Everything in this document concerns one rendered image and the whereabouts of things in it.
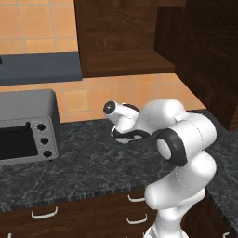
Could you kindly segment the dark wood open cabinet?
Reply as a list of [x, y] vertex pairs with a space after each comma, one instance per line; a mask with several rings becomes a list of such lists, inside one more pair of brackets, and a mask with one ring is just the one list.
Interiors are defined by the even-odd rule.
[[73, 0], [85, 78], [172, 73], [186, 0]]

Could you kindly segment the toaster oven glass door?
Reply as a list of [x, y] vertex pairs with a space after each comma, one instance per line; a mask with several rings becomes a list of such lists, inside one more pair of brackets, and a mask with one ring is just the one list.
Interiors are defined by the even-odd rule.
[[0, 160], [36, 156], [38, 150], [30, 123], [0, 128]]

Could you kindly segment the wide dark wood drawer front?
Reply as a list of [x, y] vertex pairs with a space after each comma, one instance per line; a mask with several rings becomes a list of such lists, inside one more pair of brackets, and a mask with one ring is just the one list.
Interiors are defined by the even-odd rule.
[[[44, 215], [55, 211], [58, 207], [58, 214], [52, 218], [32, 219], [32, 211], [35, 215]], [[41, 230], [60, 226], [71, 226], [78, 228], [82, 219], [87, 224], [93, 224], [95, 220], [95, 199], [55, 203], [52, 205], [39, 205], [21, 210], [0, 212], [0, 233], [12, 232], [16, 229], [33, 228]]]

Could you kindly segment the dark wood corner cabinet door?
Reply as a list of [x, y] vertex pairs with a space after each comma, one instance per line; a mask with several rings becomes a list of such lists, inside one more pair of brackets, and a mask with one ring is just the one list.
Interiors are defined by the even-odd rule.
[[227, 238], [238, 238], [208, 194], [186, 213], [181, 227], [189, 238], [222, 238], [225, 232], [230, 233]]

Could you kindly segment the grey toaster oven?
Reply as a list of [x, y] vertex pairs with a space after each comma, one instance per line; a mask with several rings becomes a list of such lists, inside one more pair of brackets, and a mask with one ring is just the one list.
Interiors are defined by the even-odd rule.
[[[0, 93], [0, 128], [24, 126], [30, 123], [38, 150], [36, 156], [0, 160], [0, 165], [15, 165], [38, 161], [52, 161], [59, 156], [60, 116], [56, 93], [52, 89]], [[44, 124], [46, 129], [37, 129]], [[41, 138], [48, 138], [48, 144], [41, 143]], [[44, 151], [51, 151], [46, 158]]]

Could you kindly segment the dark grey range hood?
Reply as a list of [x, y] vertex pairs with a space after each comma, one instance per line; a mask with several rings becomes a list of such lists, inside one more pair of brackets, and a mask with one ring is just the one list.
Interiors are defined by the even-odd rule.
[[77, 52], [1, 55], [0, 86], [81, 81]]

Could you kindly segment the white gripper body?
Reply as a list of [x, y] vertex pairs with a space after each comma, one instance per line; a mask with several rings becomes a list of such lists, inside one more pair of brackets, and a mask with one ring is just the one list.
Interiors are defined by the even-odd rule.
[[117, 142], [122, 143], [122, 144], [128, 144], [132, 141], [139, 140], [139, 136], [134, 136], [132, 139], [129, 138], [116, 138], [115, 139]]

